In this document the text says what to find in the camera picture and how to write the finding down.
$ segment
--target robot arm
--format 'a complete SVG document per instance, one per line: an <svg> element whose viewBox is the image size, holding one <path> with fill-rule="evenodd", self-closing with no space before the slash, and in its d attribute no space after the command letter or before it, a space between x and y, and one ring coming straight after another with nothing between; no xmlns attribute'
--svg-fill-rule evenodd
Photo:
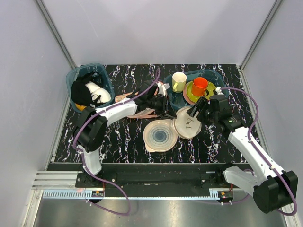
<svg viewBox="0 0 303 227"><path fill-rule="evenodd" d="M145 82L142 85L142 90L145 90L150 84L151 81ZM82 128L84 123L92 115L100 113L100 115L94 118L87 127L84 128L83 132L78 137L78 146L83 150L86 167L93 175L96 175L101 171L99 148L102 145L106 128L109 125L127 116L134 115L136 112L142 111L147 107L154 109L157 115L168 118L176 117L175 113L170 111L169 97L166 95L166 90L168 88L168 84L157 83L148 90L146 94L134 101L129 100L135 96L136 92L140 93L140 90L135 91L133 94L120 101L120 103L123 103L122 105L116 103L111 106L97 109L88 106L82 111L82 114L76 123L74 135L78 134L80 128Z"/></svg>
<svg viewBox="0 0 303 227"><path fill-rule="evenodd" d="M223 181L234 184L253 196L256 205L264 213L292 203L289 193L273 169L275 168L285 179L294 196L298 185L296 174L293 171L286 172L251 137L251 141L271 162L272 167L268 166L249 141L247 137L249 129L245 122L239 115L232 113L228 99L223 94L210 97L210 101L203 97L200 98L187 113L206 125L214 124L222 135L241 152L255 172L255 176L253 176L236 166L231 166L221 170Z"/></svg>

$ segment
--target yellow plate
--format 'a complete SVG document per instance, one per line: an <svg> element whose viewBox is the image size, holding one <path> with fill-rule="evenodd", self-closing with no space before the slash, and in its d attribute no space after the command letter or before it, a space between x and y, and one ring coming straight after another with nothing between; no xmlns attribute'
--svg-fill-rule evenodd
<svg viewBox="0 0 303 227"><path fill-rule="evenodd" d="M193 93L191 93L193 83L194 83L193 81L188 82L188 86L186 88L186 95L192 102L196 103L200 97L197 97L197 96L193 95ZM209 94L208 94L208 96L204 96L204 98L209 100L210 96L214 95L215 89L216 89L216 86L212 82L208 82L207 90L209 91Z"/></svg>

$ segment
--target metal floor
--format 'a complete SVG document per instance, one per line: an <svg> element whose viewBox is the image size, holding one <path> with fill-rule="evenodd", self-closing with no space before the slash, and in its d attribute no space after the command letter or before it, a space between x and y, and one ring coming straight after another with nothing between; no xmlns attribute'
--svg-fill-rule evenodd
<svg viewBox="0 0 303 227"><path fill-rule="evenodd" d="M235 192L235 200L244 196ZM109 209L126 211L125 200L103 200ZM130 216L117 216L84 200L42 199L35 227L286 227L278 212L262 213L252 198L232 206L200 201L133 200Z"/></svg>

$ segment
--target cup handle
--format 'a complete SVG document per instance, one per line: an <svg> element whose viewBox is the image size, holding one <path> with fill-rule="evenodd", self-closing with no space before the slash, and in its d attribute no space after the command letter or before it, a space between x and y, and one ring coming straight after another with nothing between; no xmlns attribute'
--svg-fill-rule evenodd
<svg viewBox="0 0 303 227"><path fill-rule="evenodd" d="M175 83L175 85L174 85L173 88L172 88L172 91L176 91L177 86L178 86L178 84Z"/></svg>
<svg viewBox="0 0 303 227"><path fill-rule="evenodd" d="M208 96L208 95L209 95L209 91L208 91L208 90L205 90L204 92L206 92L206 96Z"/></svg>

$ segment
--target plastic container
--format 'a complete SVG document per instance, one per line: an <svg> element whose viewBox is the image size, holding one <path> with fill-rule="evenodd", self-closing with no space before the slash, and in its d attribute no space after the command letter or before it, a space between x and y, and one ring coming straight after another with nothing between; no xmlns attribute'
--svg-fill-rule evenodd
<svg viewBox="0 0 303 227"><path fill-rule="evenodd" d="M193 81L196 77L203 77L208 81L212 82L216 87L225 87L225 83L222 79L222 76L214 70L197 70L197 71L184 72L184 73L187 76L187 83ZM176 93L172 91L172 75L167 76L164 79L163 83L167 83L170 85L170 88L167 90L167 93L169 95L171 106L175 110L179 110L180 108L187 105L191 106L184 99L182 92ZM228 91L223 90L222 92L228 98Z"/></svg>
<svg viewBox="0 0 303 227"><path fill-rule="evenodd" d="M90 73L90 72L98 72L101 74L103 88L109 92L110 97L111 97L109 102L107 102L101 106L98 106L98 108L110 105L115 98L113 86L109 80L108 74L103 65L101 65L99 63L92 63L92 64L83 65L81 67L73 69L66 75L66 85L67 85L68 95L70 96L71 105L72 105L73 109L78 113L81 113L82 111L76 107L75 103L71 99L71 86L77 77L82 77L85 74Z"/></svg>

